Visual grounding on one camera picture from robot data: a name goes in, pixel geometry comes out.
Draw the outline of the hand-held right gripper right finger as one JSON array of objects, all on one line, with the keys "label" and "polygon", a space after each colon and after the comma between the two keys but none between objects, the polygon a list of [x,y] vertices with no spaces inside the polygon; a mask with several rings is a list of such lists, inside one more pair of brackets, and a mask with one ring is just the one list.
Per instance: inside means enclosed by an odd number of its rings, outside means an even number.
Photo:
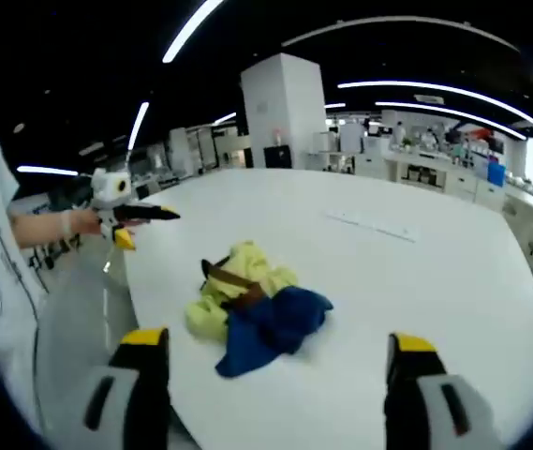
[{"label": "hand-held right gripper right finger", "polygon": [[502,449],[492,410],[462,376],[450,374],[426,339],[391,333],[384,399],[388,449]]}]

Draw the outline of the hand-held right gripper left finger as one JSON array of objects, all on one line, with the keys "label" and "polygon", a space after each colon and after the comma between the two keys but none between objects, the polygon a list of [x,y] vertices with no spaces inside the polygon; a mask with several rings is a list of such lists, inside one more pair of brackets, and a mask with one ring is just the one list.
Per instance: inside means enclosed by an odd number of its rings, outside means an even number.
[{"label": "hand-held right gripper left finger", "polygon": [[166,449],[170,427],[166,327],[127,333],[75,399],[73,449]]}]

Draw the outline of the person's left hand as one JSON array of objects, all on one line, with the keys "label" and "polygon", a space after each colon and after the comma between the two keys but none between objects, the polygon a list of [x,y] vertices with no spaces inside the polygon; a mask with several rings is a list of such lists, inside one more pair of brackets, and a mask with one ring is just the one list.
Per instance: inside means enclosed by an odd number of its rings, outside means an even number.
[{"label": "person's left hand", "polygon": [[69,210],[67,216],[72,234],[101,234],[99,216],[93,209]]}]

